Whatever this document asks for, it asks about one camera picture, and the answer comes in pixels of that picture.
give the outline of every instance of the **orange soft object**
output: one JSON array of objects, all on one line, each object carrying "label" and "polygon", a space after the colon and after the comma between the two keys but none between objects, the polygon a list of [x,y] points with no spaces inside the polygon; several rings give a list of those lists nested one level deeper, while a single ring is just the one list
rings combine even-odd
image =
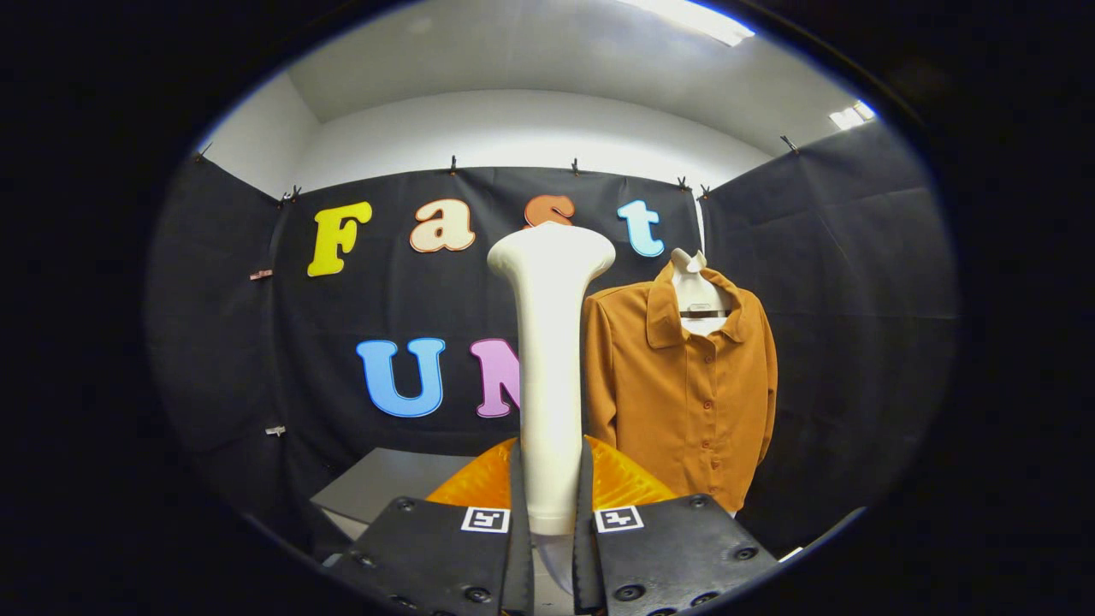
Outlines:
[{"label": "orange soft object", "polygon": [[[676,499],[665,484],[610,445],[586,437],[593,457],[593,509],[644,505]],[[503,441],[460,469],[427,501],[457,505],[510,509],[509,452],[516,439]]]}]

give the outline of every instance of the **ceiling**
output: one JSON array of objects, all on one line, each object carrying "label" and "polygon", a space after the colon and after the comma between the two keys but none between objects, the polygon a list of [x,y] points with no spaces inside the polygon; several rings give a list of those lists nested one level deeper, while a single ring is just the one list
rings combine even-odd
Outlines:
[{"label": "ceiling", "polygon": [[416,96],[552,90],[698,121],[771,154],[837,132],[855,101],[761,34],[735,47],[615,0],[427,0],[288,70],[320,121]]}]

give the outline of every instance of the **shirt sleeve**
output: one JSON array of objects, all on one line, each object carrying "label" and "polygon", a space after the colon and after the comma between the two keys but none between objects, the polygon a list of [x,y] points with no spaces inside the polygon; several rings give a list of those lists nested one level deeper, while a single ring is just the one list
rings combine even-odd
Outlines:
[{"label": "shirt sleeve", "polygon": [[581,304],[585,326],[586,397],[590,437],[616,446],[615,377],[612,372],[612,330],[604,307],[587,297]]},{"label": "shirt sleeve", "polygon": [[772,443],[772,427],[775,425],[775,391],[779,385],[779,371],[775,362],[775,340],[772,338],[772,328],[768,325],[768,315],[764,314],[764,306],[759,305],[760,322],[764,329],[764,361],[768,368],[768,418],[764,423],[764,441],[760,446],[760,457],[757,465],[764,461],[768,454],[768,446]]}]

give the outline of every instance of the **hanger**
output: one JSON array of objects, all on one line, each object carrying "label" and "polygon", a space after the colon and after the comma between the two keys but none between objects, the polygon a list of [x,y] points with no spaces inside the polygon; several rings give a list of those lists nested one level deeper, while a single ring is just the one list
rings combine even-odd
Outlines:
[{"label": "hanger", "polygon": [[730,316],[725,293],[700,275],[700,270],[707,266],[702,249],[696,251],[695,256],[689,256],[676,247],[669,257],[673,263],[673,288],[677,289],[681,317],[705,319]]}]

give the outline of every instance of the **white wall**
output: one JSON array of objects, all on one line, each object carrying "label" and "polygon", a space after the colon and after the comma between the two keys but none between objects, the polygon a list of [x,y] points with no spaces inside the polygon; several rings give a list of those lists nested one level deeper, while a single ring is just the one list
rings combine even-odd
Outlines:
[{"label": "white wall", "polygon": [[240,179],[280,198],[292,189],[301,156],[320,131],[287,73],[263,84],[233,109],[209,136],[206,158]]},{"label": "white wall", "polygon": [[723,132],[638,105],[579,94],[486,90],[373,107],[322,126],[297,167],[304,191],[404,171],[578,167],[717,186],[772,156]]}]

